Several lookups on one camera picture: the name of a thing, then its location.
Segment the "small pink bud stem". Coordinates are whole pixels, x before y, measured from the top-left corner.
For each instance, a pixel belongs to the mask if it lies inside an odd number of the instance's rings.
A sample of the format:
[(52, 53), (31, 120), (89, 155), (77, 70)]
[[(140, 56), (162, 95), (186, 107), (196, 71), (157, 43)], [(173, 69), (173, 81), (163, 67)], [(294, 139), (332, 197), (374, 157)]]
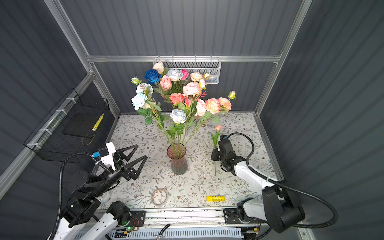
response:
[(215, 173), (215, 176), (217, 175), (217, 167), (216, 167), (216, 162), (218, 161), (218, 152), (219, 152), (219, 149), (218, 149), (218, 141), (219, 141), (219, 137), (220, 137), (220, 132), (221, 132), (221, 125), (217, 125), (215, 130), (216, 132), (213, 134), (213, 133), (210, 133), (211, 135), (211, 138), (212, 138), (212, 141), (213, 141), (213, 151), (212, 151), (212, 154), (211, 154), (211, 160), (214, 162), (213, 165), (214, 165), (214, 173)]

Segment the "purple glass vase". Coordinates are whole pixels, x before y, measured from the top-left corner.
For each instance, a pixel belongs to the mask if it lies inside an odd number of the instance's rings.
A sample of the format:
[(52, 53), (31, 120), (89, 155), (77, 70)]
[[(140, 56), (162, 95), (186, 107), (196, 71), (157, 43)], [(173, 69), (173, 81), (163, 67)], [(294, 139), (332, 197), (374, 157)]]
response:
[(186, 147), (183, 144), (170, 145), (167, 149), (167, 156), (171, 159), (172, 172), (176, 175), (183, 175), (188, 170), (186, 152)]

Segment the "light blue white rose stem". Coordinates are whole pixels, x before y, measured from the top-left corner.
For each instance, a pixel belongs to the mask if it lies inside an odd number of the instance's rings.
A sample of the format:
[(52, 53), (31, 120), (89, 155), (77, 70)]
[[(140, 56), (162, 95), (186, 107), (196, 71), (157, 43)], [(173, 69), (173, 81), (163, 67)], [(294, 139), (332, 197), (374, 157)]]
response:
[(180, 144), (179, 141), (181, 140), (181, 135), (183, 134), (181, 129), (183, 128), (183, 123), (187, 120), (187, 115), (183, 110), (174, 109), (170, 113), (170, 118), (173, 125), (170, 126), (169, 135), (173, 139), (174, 146), (175, 144)]

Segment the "flowers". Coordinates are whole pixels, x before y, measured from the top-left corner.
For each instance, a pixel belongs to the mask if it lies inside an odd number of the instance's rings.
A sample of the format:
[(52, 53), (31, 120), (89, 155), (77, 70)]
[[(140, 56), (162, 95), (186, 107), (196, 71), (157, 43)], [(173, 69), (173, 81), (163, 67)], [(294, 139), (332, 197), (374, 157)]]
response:
[(138, 78), (131, 82), (137, 86), (136, 95), (131, 99), (134, 109), (145, 117), (145, 124), (157, 124), (171, 146), (171, 156), (181, 158), (190, 141), (189, 130), (193, 133), (207, 121), (217, 120), (218, 114), (226, 114), (236, 98), (232, 91), (226, 98), (205, 100), (207, 83), (204, 77), (173, 81), (162, 76), (154, 85), (143, 83)]

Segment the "white ribbed ceramic vase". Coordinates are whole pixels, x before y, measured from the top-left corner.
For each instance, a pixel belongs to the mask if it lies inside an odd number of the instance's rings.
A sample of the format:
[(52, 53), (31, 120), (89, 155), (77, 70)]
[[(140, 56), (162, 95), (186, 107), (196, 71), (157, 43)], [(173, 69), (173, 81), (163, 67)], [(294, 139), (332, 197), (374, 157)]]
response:
[(187, 122), (183, 123), (183, 128), (181, 129), (181, 131), (183, 132), (183, 134), (181, 135), (181, 140), (179, 141), (179, 143), (183, 144), (185, 141), (185, 138), (187, 136), (187, 133), (188, 133), (188, 123)]

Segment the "pink roses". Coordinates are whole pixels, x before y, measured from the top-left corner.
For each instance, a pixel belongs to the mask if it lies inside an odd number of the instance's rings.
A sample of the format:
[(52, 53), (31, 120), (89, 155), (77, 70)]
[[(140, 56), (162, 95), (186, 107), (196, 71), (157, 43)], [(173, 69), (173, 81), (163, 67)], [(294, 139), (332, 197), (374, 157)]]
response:
[(189, 75), (186, 70), (165, 69), (162, 62), (157, 63), (152, 69), (157, 70), (162, 76), (153, 87), (164, 100), (175, 101), (178, 97), (182, 99), (204, 97), (208, 84), (200, 73)]

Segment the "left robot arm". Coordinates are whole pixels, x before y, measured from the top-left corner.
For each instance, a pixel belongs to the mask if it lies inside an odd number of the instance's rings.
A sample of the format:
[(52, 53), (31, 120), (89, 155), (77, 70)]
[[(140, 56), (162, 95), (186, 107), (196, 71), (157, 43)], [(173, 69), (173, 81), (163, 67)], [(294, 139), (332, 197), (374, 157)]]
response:
[(95, 175), (87, 171), (75, 173), (69, 182), (72, 190), (71, 198), (63, 204), (63, 176), (66, 164), (78, 154), (72, 154), (62, 163), (59, 174), (58, 214), (54, 228), (49, 236), (50, 240), (73, 240), (75, 236), (91, 220), (96, 224), (83, 235), (83, 239), (101, 240), (115, 227), (134, 228), (142, 226), (142, 222), (130, 212), (130, 208), (121, 201), (113, 202), (104, 215), (96, 218), (95, 212), (102, 204), (99, 199), (103, 194), (113, 190), (121, 178), (137, 180), (148, 159), (146, 155), (131, 160), (138, 145), (116, 149), (112, 142), (106, 147), (90, 154), (83, 155), (91, 158), (104, 171)]

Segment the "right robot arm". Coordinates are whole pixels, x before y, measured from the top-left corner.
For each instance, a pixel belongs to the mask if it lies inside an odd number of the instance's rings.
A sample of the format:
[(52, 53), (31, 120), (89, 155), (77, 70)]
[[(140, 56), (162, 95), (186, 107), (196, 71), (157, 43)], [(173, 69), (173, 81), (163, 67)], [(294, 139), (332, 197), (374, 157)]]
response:
[(227, 221), (243, 224), (262, 221), (268, 223), (275, 232), (281, 233), (305, 218), (294, 192), (273, 184), (273, 179), (260, 171), (252, 171), (247, 160), (236, 155), (228, 139), (220, 140), (218, 145), (213, 150), (212, 160), (220, 162), (223, 171), (244, 180), (262, 195), (261, 200), (246, 198), (240, 201), (235, 210), (225, 209)]

